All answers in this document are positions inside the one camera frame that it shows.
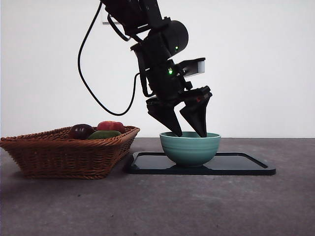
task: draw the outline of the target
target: black cable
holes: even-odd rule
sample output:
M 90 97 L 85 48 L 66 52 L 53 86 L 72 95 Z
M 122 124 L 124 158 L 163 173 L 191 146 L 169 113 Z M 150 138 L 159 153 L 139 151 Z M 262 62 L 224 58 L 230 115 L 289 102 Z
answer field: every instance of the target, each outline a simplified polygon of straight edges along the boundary
M 114 29 L 114 31 L 119 35 L 120 38 L 122 38 L 124 41 L 128 42 L 131 37 L 127 38 L 123 33 L 120 32 L 120 30 L 117 28 L 115 23 L 112 21 L 112 18 L 110 17 L 110 14 L 107 15 L 107 20 L 110 26 Z
M 97 19 L 97 16 L 99 15 L 99 12 L 100 12 L 100 10 L 101 10 L 101 7 L 102 7 L 102 2 L 99 3 L 98 9 L 97 9 L 97 11 L 96 11 L 96 14 L 95 14 L 95 16 L 94 16 L 94 18 L 93 18 L 93 20 L 92 20 L 92 22 L 91 22 L 91 25 L 90 25 L 90 27 L 89 27 L 89 29 L 88 29 L 88 31 L 87 31 L 87 33 L 86 33 L 84 39 L 83 39 L 83 42 L 82 42 L 82 44 L 81 44 L 81 47 L 80 47 L 80 50 L 79 50 L 79 55 L 78 55 L 78 69 L 79 69 L 80 77 L 81 77 L 81 79 L 82 79 L 82 81 L 83 81 L 85 87 L 88 89 L 88 91 L 90 92 L 90 94 L 92 95 L 92 97 L 95 99 L 95 101 L 96 101 L 105 111 L 107 111 L 109 114 L 112 114 L 112 115 L 114 115 L 114 116 L 122 116 L 122 115 L 126 114 L 126 113 L 129 111 L 129 109 L 131 108 L 131 106 L 132 106 L 133 99 L 134 99 L 134 95 L 135 95 L 135 90 L 136 90 L 136 78 L 137 78 L 137 76 L 138 76 L 140 73 L 137 73 L 137 74 L 134 76 L 132 98 L 131 98 L 131 101 L 130 101 L 130 104 L 129 104 L 128 108 L 127 108 L 123 113 L 114 113 L 114 112 L 108 110 L 106 107 L 104 107 L 104 105 L 103 105 L 103 104 L 98 100 L 98 98 L 94 95 L 94 93 L 93 93 L 93 92 L 91 91 L 91 89 L 89 88 L 88 84 L 85 82 L 85 79 L 83 78 L 82 71 L 81 71 L 80 60 L 81 60 L 82 49 L 83 49 L 84 44 L 85 44 L 85 42 L 86 42 L 86 40 L 87 40 L 87 38 L 88 38 L 88 36 L 89 36 L 89 34 L 90 34 L 90 31 L 91 31 L 91 29 L 92 29 L 94 23 L 95 23 L 95 20 Z

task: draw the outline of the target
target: red apple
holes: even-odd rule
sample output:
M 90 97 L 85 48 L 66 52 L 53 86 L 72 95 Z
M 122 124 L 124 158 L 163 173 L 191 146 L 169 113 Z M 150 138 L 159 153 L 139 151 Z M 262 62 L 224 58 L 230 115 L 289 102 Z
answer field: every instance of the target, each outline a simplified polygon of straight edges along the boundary
M 125 132 L 125 127 L 118 121 L 102 121 L 98 124 L 97 130 L 117 130 L 122 134 Z

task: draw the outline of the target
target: green mango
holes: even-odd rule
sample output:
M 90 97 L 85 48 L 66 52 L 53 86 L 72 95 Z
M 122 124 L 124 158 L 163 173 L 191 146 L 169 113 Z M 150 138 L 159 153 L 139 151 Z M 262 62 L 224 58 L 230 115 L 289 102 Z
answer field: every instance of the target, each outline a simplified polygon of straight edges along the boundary
M 117 130 L 98 130 L 91 134 L 87 139 L 108 139 L 121 135 Z

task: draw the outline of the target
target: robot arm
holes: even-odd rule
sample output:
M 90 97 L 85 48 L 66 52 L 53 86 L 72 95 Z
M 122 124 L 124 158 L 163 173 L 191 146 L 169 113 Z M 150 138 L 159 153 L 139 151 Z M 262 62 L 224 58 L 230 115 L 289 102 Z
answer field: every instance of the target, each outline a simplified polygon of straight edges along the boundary
M 179 21 L 169 17 L 162 19 L 157 0 L 101 0 L 106 6 L 108 20 L 114 17 L 122 24 L 123 35 L 114 24 L 111 26 L 122 39 L 133 38 L 137 44 L 131 47 L 138 58 L 143 94 L 149 97 L 148 113 L 176 135 L 182 130 L 174 112 L 181 102 L 185 107 L 181 115 L 201 136 L 206 137 L 206 107 L 212 96 L 208 86 L 192 89 L 191 82 L 184 77 L 204 72 L 205 58 L 185 60 L 175 64 L 173 55 L 188 44 L 188 32 Z M 137 34 L 149 30 L 143 40 Z M 147 90 L 147 80 L 152 93 Z

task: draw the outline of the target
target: teal bowl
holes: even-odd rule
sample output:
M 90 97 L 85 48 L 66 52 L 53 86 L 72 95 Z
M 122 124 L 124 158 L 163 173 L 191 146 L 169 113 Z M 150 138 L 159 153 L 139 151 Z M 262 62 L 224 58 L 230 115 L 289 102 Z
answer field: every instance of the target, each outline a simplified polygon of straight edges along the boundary
M 181 137 L 166 132 L 159 137 L 167 157 L 185 167 L 197 167 L 210 161 L 216 155 L 221 139 L 221 135 L 213 133 L 201 138 L 196 132 L 183 132 Z

